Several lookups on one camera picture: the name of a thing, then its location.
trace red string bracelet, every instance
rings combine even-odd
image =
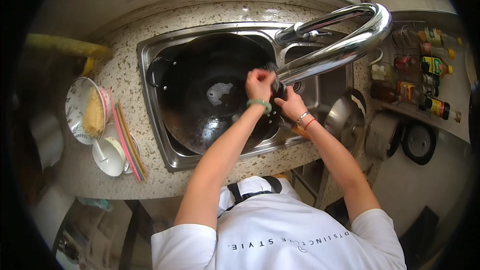
[[[303,128],[303,130],[307,129],[307,126],[308,126],[310,123],[312,123],[312,121],[314,121],[314,120],[316,121],[315,118],[311,119],[311,120],[307,123],[307,125],[305,125],[305,127]]]

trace chopsticks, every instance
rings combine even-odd
[[[110,100],[113,103],[112,94],[110,90]],[[120,143],[122,145],[125,156],[133,169],[133,173],[138,181],[146,180],[148,172],[145,169],[145,165],[140,159],[140,154],[132,140],[130,131],[125,121],[125,115],[123,114],[122,104],[120,100],[113,106],[113,117],[115,118],[115,125],[117,126]]]

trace wok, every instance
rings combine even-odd
[[[190,41],[173,59],[156,57],[148,68],[147,81],[157,87],[163,122],[170,134],[190,151],[204,154],[246,110],[247,73],[265,68],[267,63],[274,65],[275,58],[248,37],[211,33]],[[153,74],[158,83],[152,81]],[[283,88],[272,92],[272,111],[260,118],[243,151],[278,129],[281,109],[273,99],[285,96]]]

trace floral plate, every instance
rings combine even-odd
[[[88,102],[88,92],[91,87],[95,87],[100,96],[104,116],[103,127],[105,128],[105,123],[107,123],[112,116],[112,104],[107,96],[107,90],[98,87],[93,80],[88,77],[81,76],[71,84],[67,93],[67,98],[65,99],[65,116],[67,119],[67,125],[73,136],[85,145],[93,144],[93,138],[89,137],[82,127],[84,111]]]

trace white t-shirt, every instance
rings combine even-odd
[[[153,269],[406,269],[393,221],[381,209],[357,217],[348,231],[308,206],[287,180],[280,194],[235,201],[220,193],[217,230],[181,224],[152,236]],[[240,193],[271,190],[263,178],[238,183]]]

